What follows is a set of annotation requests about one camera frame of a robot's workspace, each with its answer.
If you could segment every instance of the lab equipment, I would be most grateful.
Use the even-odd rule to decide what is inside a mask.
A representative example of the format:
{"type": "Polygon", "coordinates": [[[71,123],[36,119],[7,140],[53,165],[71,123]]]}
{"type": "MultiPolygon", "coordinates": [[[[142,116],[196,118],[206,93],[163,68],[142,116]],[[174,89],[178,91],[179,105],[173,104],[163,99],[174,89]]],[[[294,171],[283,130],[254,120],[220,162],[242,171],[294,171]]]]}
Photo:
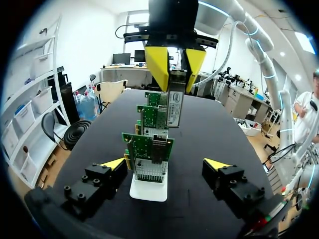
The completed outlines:
{"type": "Polygon", "coordinates": [[[113,54],[112,64],[129,65],[131,61],[130,53],[113,54]]]}

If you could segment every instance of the tiled floor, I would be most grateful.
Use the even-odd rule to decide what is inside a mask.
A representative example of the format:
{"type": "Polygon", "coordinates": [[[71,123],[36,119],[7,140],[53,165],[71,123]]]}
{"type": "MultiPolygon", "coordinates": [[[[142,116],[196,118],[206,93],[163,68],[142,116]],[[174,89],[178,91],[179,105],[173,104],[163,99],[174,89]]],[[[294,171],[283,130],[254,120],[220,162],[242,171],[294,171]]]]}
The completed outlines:
{"type": "MultiPolygon", "coordinates": [[[[277,130],[278,130],[278,127],[275,126],[273,128],[273,130],[270,132],[270,134],[276,135],[277,130]]],[[[249,142],[252,144],[252,146],[254,147],[261,162],[265,162],[267,160],[268,155],[272,152],[269,149],[268,150],[264,149],[264,146],[267,143],[271,146],[276,146],[276,147],[279,145],[279,138],[277,138],[277,136],[274,136],[274,137],[268,139],[262,133],[256,137],[247,137],[247,138],[248,138],[249,142]]],[[[49,171],[49,175],[48,175],[48,177],[43,185],[43,188],[46,188],[47,186],[53,186],[55,179],[58,175],[58,172],[62,168],[62,166],[65,163],[65,161],[67,160],[68,156],[70,155],[69,151],[65,151],[59,147],[56,147],[54,153],[56,155],[57,160],[51,167],[47,167],[47,169],[49,171]]],[[[26,185],[24,185],[24,183],[22,183],[22,181],[12,172],[12,170],[9,169],[8,172],[9,172],[9,175],[12,179],[12,183],[13,183],[16,191],[18,192],[19,196],[21,198],[23,198],[23,196],[28,192],[29,188],[26,185]]],[[[290,224],[291,218],[295,217],[297,213],[298,212],[296,211],[296,209],[292,208],[289,211],[286,220],[279,224],[279,231],[286,229],[290,224]]]]}

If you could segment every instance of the man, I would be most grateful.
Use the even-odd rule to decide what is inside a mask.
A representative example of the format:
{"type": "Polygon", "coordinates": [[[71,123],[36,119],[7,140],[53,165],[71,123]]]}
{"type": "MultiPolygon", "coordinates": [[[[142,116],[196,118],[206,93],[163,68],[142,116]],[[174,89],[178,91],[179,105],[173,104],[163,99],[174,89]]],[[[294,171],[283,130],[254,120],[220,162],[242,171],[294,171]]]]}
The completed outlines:
{"type": "MultiPolygon", "coordinates": [[[[302,93],[295,102],[295,111],[298,118],[295,123],[295,142],[303,143],[315,122],[317,111],[319,108],[319,69],[314,72],[314,92],[302,93]]],[[[319,143],[319,127],[318,133],[313,138],[313,143],[319,143]]]]}

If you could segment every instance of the ceiling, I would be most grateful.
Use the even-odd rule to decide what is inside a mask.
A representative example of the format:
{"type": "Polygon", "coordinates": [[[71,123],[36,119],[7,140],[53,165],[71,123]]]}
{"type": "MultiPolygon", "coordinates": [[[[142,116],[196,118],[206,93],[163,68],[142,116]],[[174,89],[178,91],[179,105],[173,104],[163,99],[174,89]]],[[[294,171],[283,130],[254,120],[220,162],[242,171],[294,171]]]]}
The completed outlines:
{"type": "MultiPolygon", "coordinates": [[[[106,8],[114,14],[121,12],[148,9],[148,0],[89,0],[106,8]]],[[[289,13],[289,9],[277,0],[238,0],[244,9],[255,18],[274,42],[275,49],[268,52],[292,79],[300,92],[310,91],[312,87],[312,73],[318,67],[314,54],[306,52],[299,44],[295,31],[305,32],[304,28],[289,13]]]]}
{"type": "MultiPolygon", "coordinates": [[[[253,6],[261,10],[265,15],[269,16],[270,20],[278,27],[281,32],[281,35],[286,38],[287,42],[291,45],[289,55],[295,55],[298,59],[294,59],[294,62],[297,63],[300,61],[300,65],[303,67],[305,75],[302,76],[301,83],[304,83],[304,80],[307,79],[310,86],[313,84],[313,72],[316,68],[318,68],[319,63],[317,56],[304,51],[295,36],[295,32],[301,32],[306,35],[307,30],[302,26],[301,23],[298,22],[297,17],[295,17],[289,11],[289,7],[282,4],[277,0],[246,0],[247,2],[251,3],[253,6]],[[281,13],[278,10],[283,9],[286,13],[281,13]]],[[[295,72],[294,67],[295,64],[290,64],[291,58],[288,57],[287,53],[284,57],[286,63],[281,63],[282,67],[285,69],[287,73],[295,72]]]]}

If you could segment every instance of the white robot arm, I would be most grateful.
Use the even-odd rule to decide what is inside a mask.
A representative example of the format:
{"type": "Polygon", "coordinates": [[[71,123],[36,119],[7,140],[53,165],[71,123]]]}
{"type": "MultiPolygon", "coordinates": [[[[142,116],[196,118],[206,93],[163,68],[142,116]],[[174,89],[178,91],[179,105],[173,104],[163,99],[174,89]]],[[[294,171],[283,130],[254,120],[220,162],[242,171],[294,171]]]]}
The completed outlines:
{"type": "Polygon", "coordinates": [[[260,64],[267,88],[270,94],[271,106],[274,110],[281,110],[280,122],[280,147],[276,156],[271,158],[275,162],[275,169],[282,185],[285,185],[283,193],[288,193],[295,187],[299,178],[303,182],[318,177],[318,167],[312,167],[304,172],[302,159],[311,140],[317,133],[319,114],[306,141],[295,151],[294,121],[291,110],[290,93],[286,90],[278,90],[278,78],[272,61],[266,52],[274,49],[274,44],[269,35],[237,2],[237,0],[206,0],[199,1],[195,28],[211,35],[217,35],[228,17],[234,22],[239,21],[237,28],[249,36],[246,45],[260,64]]]}

